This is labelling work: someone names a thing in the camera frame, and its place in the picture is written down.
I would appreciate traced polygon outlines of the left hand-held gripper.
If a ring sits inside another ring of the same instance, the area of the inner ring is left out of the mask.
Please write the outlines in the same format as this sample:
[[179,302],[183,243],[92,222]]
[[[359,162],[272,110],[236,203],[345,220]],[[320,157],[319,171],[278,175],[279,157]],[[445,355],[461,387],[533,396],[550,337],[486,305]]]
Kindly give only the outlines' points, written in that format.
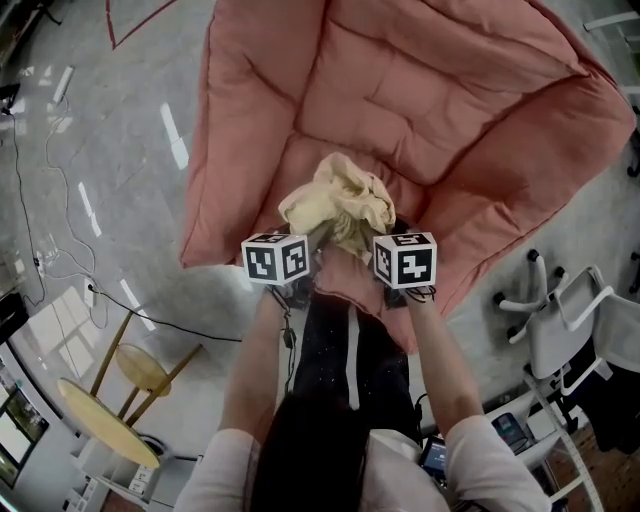
[[317,256],[325,242],[325,228],[303,235],[255,234],[241,244],[245,274],[250,282],[264,285],[284,310],[306,310],[320,267]]

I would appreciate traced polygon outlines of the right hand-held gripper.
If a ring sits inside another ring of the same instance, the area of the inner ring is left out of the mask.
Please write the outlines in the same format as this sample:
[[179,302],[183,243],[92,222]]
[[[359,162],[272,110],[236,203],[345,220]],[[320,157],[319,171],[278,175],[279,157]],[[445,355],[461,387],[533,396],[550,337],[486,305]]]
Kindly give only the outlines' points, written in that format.
[[391,234],[372,239],[372,271],[383,284],[387,308],[406,306],[404,293],[424,300],[435,293],[437,243],[430,232],[394,227]]

